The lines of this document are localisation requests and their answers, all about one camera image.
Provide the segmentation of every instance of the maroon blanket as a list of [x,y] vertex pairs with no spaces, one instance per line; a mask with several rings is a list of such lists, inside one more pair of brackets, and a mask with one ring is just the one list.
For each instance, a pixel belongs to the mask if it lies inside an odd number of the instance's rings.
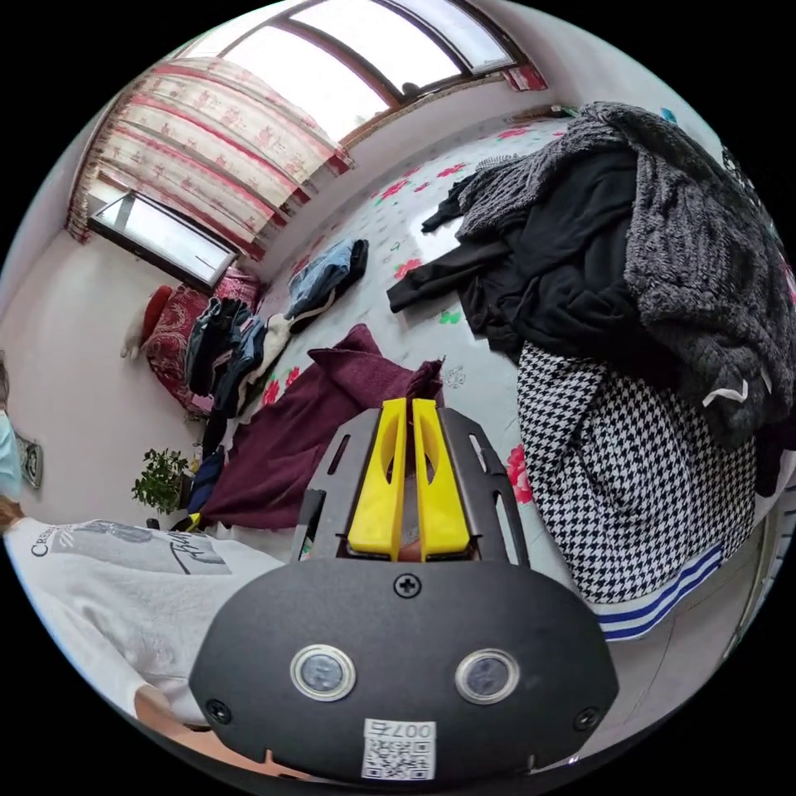
[[362,324],[334,348],[309,356],[314,364],[235,433],[204,522],[294,527],[304,491],[340,425],[391,398],[441,398],[441,362],[407,371],[381,355]]

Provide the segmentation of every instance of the face mask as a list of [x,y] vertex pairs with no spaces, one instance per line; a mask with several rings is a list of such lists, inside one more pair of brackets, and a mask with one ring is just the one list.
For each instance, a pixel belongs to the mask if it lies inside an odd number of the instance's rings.
[[0,411],[0,495],[19,503],[22,494],[22,468],[17,437],[8,415]]

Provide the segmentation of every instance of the white wall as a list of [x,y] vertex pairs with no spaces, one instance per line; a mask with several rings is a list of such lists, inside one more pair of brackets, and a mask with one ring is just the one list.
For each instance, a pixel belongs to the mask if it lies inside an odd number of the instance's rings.
[[42,522],[143,524],[130,489],[149,448],[182,450],[198,431],[144,359],[119,356],[129,320],[160,284],[175,284],[106,240],[62,231],[28,270],[0,320],[9,415],[41,443],[44,479],[22,507]]
[[8,250],[0,276],[0,318],[7,311],[27,271],[46,251],[66,223],[72,180],[94,133],[101,110],[64,150],[27,209]]
[[357,167],[342,174],[301,208],[269,248],[261,273],[273,276],[335,210],[402,160],[481,122],[556,101],[553,91],[514,91],[500,80],[434,99],[392,120],[350,148]]
[[533,59],[561,104],[613,100],[659,113],[677,123],[721,162],[721,142],[707,122],[638,61],[608,42],[549,14],[507,0],[470,0]]

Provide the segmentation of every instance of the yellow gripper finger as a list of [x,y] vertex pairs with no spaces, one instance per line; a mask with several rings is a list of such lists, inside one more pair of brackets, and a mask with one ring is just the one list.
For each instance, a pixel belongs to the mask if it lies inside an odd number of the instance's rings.
[[412,402],[415,419],[417,466],[417,509],[420,526],[420,554],[451,556],[464,553],[470,532],[456,486],[453,465],[432,400]]
[[405,475],[406,398],[386,400],[348,531],[353,551],[398,561]]

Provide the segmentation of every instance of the qr code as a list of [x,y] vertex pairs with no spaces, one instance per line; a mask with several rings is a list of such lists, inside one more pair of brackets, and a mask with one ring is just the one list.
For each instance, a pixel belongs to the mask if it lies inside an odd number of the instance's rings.
[[434,742],[365,738],[364,779],[411,781],[434,778]]

